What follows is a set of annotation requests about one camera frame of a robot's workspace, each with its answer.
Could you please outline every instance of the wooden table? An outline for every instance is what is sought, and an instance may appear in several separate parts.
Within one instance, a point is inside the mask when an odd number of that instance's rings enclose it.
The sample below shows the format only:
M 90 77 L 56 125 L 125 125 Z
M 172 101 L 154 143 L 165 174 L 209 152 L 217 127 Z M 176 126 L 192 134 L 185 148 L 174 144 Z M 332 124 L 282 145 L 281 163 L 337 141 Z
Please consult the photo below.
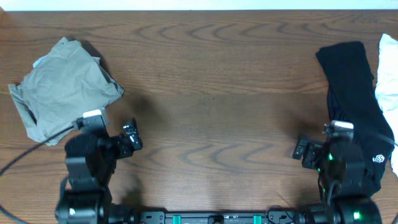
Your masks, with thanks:
M 144 149 L 118 162 L 116 203 L 167 210 L 266 210 L 318 202 L 317 173 L 291 159 L 298 134 L 322 139 L 328 83 L 320 47 L 360 40 L 376 76 L 378 43 L 397 11 L 7 12 L 0 28 L 0 165 L 31 147 L 7 84 L 62 37 L 82 41 L 126 90 L 110 134 L 132 116 Z M 30 154 L 0 179 L 1 204 L 54 223 L 63 146 Z M 397 215 L 387 165 L 373 199 Z M 10 221 L 4 216 L 1 223 Z

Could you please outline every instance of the white logo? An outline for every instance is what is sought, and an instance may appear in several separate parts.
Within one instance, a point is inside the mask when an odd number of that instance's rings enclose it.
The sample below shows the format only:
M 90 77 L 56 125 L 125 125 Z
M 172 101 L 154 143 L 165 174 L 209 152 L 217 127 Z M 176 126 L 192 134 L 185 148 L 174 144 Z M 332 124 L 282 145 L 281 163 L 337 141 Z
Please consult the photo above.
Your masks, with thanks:
M 382 154 L 373 157 L 373 162 L 383 162 L 384 156 Z

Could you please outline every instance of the green light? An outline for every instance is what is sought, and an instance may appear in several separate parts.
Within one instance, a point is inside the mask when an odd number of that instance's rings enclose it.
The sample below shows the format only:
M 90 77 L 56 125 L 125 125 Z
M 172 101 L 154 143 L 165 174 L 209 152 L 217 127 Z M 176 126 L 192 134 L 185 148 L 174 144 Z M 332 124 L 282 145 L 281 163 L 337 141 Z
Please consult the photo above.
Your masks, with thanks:
M 355 220 L 358 220 L 358 219 L 360 219 L 360 218 L 361 218 L 360 212 L 354 212 L 354 219 L 355 219 Z

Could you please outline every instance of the white background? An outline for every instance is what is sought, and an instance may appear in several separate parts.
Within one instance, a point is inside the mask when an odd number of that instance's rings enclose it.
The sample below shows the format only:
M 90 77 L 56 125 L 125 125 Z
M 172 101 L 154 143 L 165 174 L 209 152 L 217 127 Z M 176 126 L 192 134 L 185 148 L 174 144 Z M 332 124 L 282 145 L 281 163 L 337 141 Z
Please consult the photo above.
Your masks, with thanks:
M 398 9 L 398 0 L 0 0 L 0 6 L 5 11 Z

